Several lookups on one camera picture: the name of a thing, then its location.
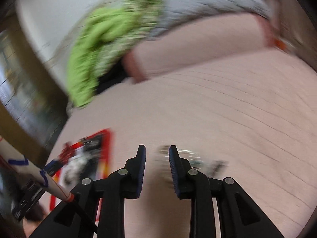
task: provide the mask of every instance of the green cloth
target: green cloth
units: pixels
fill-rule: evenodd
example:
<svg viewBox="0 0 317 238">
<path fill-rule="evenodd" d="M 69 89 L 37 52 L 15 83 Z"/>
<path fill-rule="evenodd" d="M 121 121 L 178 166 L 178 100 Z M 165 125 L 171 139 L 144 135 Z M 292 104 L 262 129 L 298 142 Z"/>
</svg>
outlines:
<svg viewBox="0 0 317 238">
<path fill-rule="evenodd" d="M 121 8 L 99 8 L 86 20 L 68 62 L 68 90 L 75 106 L 90 103 L 98 78 L 155 26 L 162 0 L 125 0 Z"/>
</svg>

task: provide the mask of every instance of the pink cylindrical cushion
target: pink cylindrical cushion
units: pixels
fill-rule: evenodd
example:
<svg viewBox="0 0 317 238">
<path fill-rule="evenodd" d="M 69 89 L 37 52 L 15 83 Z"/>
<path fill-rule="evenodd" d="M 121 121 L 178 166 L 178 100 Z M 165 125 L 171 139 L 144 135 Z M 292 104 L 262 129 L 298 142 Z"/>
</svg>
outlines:
<svg viewBox="0 0 317 238">
<path fill-rule="evenodd" d="M 250 13 L 203 18 L 139 43 L 124 59 L 135 82 L 237 53 L 273 45 L 269 22 Z"/>
</svg>

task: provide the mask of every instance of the white wall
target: white wall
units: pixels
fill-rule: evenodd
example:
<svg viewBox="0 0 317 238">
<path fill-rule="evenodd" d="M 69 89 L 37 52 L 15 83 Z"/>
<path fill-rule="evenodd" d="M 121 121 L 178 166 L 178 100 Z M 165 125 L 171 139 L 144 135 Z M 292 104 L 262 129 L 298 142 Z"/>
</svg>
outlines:
<svg viewBox="0 0 317 238">
<path fill-rule="evenodd" d="M 15 7 L 21 27 L 42 62 L 50 60 L 72 27 L 101 0 L 17 0 Z M 64 72 L 54 73 L 53 77 Z"/>
</svg>

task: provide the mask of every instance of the black cloth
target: black cloth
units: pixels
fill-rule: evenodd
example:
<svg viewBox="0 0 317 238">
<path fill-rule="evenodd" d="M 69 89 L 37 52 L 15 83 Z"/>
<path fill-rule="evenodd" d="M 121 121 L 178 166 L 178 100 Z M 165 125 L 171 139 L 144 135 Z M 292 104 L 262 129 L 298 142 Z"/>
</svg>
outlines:
<svg viewBox="0 0 317 238">
<path fill-rule="evenodd" d="M 128 74 L 123 68 L 122 58 L 107 72 L 105 75 L 98 78 L 98 86 L 96 88 L 96 94 L 100 94 L 111 86 L 121 83 Z"/>
</svg>

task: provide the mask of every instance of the wrinkled fabric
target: wrinkled fabric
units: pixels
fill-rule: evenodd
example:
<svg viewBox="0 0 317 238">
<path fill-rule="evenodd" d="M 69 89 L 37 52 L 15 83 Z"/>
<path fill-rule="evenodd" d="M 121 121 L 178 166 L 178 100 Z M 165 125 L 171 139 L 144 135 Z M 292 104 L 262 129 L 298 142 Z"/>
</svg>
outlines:
<svg viewBox="0 0 317 238">
<path fill-rule="evenodd" d="M 269 15 L 263 0 L 164 0 L 162 16 L 151 30 L 150 37 L 159 36 L 182 23 L 225 12 L 253 12 L 263 17 Z"/>
<path fill-rule="evenodd" d="M 99 8 L 87 18 L 68 62 L 68 89 L 74 105 L 92 101 L 98 77 L 155 26 L 162 0 L 125 0 L 121 8 Z"/>
</svg>

